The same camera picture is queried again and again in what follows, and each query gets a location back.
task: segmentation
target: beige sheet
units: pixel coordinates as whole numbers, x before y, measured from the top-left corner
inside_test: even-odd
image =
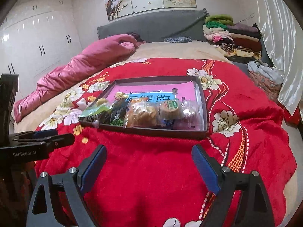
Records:
[[[141,45],[136,52],[131,55],[127,60],[135,60],[139,58],[180,58],[180,59],[213,59],[213,60],[221,60],[228,63],[231,63],[227,60],[219,51],[217,51],[213,46],[208,43],[193,41],[191,43],[148,43]],[[71,89],[78,87],[81,83],[75,85]],[[70,91],[66,90],[60,95],[52,98],[48,102],[41,105],[31,114],[26,116],[19,124],[14,125],[15,132],[23,132],[28,130],[35,130],[39,124],[49,117],[56,107],[61,103],[64,96]],[[303,170],[299,170],[299,168],[303,168],[302,154],[303,154],[303,142],[300,136],[300,133],[297,129],[287,126],[283,123],[283,128],[289,134],[289,142],[290,148],[293,153],[297,155],[297,163],[298,170],[295,175],[291,178],[288,184],[285,186],[284,195],[286,197],[286,218],[285,223],[281,226],[285,226],[289,221],[290,217],[296,211],[298,202],[301,202],[303,196],[298,193],[298,185],[299,179],[302,178],[301,174],[298,173]]]

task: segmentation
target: red blanket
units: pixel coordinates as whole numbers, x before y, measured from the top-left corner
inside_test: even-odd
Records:
[[[147,137],[79,125],[81,110],[113,80],[163,75],[199,76],[208,109],[206,139]],[[199,143],[235,172],[260,172],[279,225],[286,211],[283,189],[296,169],[287,132],[281,128],[283,115],[239,68],[228,63],[163,58],[117,63],[68,94],[40,125],[38,130],[74,133],[76,141],[38,161],[36,171],[63,173],[104,144],[108,159],[84,197],[101,226],[198,227],[214,199],[191,159],[191,148]],[[236,193],[226,225],[238,199]]]

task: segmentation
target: green towel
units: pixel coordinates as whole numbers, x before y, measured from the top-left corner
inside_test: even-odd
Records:
[[[206,25],[206,27],[207,27],[208,29],[213,28],[213,27],[221,27],[221,28],[223,28],[224,30],[228,30],[228,27],[227,27],[226,25],[220,24],[220,23],[215,22],[215,21],[207,22],[205,25]]]
[[[205,22],[207,23],[210,21],[215,21],[224,25],[234,25],[234,19],[228,14],[217,14],[206,17]]]

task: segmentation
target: metal screw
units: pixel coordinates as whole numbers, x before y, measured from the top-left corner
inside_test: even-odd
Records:
[[[255,176],[255,177],[258,177],[259,176],[259,173],[257,171],[252,171],[252,174]]]
[[[225,172],[225,173],[229,173],[229,172],[230,172],[230,168],[227,167],[227,166],[224,166],[224,167],[222,168],[222,170],[223,170],[223,172]]]
[[[41,172],[40,177],[46,177],[47,172]]]
[[[77,171],[77,168],[72,167],[69,169],[69,173],[75,173]]]

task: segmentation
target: pink comforter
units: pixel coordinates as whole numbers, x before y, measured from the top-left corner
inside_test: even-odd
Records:
[[[136,44],[136,39],[130,35],[115,35],[94,42],[66,66],[46,74],[38,81],[36,91],[15,103],[16,123],[64,90],[128,56]]]

